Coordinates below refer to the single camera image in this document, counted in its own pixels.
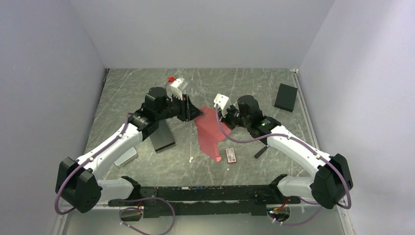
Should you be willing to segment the black box near left arm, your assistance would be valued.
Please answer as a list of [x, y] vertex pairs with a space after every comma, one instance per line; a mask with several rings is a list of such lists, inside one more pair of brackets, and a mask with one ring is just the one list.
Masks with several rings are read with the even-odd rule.
[[175, 146], [174, 136], [165, 120], [159, 121], [158, 129], [150, 135], [154, 151], [159, 154]]

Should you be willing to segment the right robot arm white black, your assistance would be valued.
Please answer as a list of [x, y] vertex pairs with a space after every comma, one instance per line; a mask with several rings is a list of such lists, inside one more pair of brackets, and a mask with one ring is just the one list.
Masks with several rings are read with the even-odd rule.
[[313, 199], [326, 209], [351, 208], [353, 181], [343, 155], [322, 152], [273, 117], [263, 115], [252, 95], [239, 97], [234, 106], [229, 97], [217, 94], [214, 108], [218, 126], [227, 139], [240, 144], [260, 141], [281, 151], [309, 173], [309, 177], [280, 175], [269, 191], [272, 201], [282, 203], [288, 197], [298, 197]]

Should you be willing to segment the red cardboard paper box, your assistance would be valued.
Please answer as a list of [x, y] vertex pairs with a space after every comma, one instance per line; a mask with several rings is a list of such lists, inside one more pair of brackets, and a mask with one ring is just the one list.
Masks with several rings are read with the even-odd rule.
[[222, 157], [219, 153], [218, 143], [226, 137], [217, 124], [215, 110], [203, 106], [201, 111], [203, 114], [195, 119], [200, 150], [214, 161], [219, 162]]

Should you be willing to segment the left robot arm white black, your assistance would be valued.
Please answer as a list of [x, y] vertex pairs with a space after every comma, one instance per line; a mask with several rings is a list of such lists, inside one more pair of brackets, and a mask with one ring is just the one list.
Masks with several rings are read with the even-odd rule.
[[129, 206], [142, 198], [141, 186], [130, 177], [103, 180], [111, 165], [128, 150], [142, 143], [159, 127], [162, 120], [177, 118], [188, 122], [203, 112], [187, 94], [167, 95], [162, 87], [152, 87], [141, 107], [127, 115], [126, 121], [108, 139], [90, 152], [59, 164], [56, 181], [55, 211], [59, 215], [73, 210], [90, 211], [100, 201], [118, 200]]

